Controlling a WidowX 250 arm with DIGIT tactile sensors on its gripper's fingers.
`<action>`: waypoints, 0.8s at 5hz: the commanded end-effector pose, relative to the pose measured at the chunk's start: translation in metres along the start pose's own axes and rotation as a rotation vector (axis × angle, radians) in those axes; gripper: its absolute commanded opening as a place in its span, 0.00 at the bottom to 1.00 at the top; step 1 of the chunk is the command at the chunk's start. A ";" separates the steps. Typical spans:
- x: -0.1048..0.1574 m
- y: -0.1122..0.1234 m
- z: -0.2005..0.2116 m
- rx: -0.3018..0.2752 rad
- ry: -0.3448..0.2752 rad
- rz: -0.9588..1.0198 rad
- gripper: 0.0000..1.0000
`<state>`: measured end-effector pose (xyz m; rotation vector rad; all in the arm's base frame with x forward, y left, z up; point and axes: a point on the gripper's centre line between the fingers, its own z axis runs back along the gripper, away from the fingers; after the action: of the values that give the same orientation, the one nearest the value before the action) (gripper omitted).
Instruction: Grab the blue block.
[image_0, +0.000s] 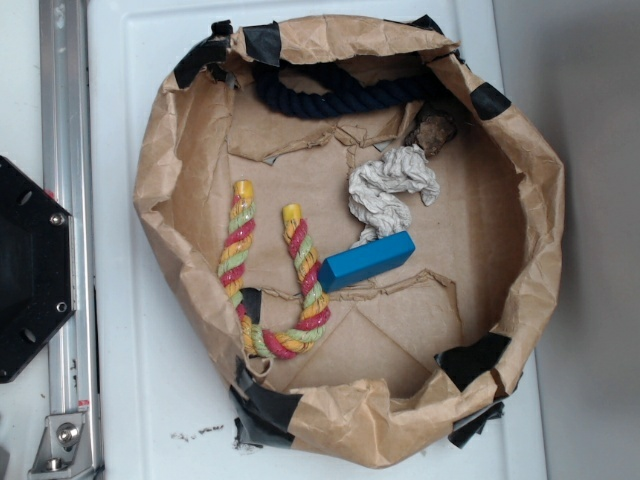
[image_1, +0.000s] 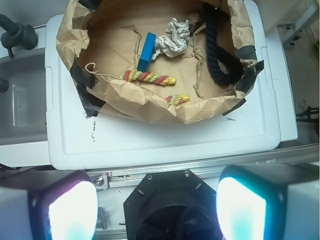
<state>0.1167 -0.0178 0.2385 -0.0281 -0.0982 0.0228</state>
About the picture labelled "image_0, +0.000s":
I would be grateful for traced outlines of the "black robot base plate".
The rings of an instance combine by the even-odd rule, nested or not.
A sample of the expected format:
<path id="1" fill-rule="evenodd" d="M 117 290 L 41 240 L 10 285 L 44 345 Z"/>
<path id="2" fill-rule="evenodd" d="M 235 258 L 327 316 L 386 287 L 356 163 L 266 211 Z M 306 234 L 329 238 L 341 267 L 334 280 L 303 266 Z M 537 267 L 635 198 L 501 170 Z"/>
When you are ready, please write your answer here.
<path id="1" fill-rule="evenodd" d="M 74 313 L 70 214 L 1 158 L 1 382 L 14 381 Z"/>

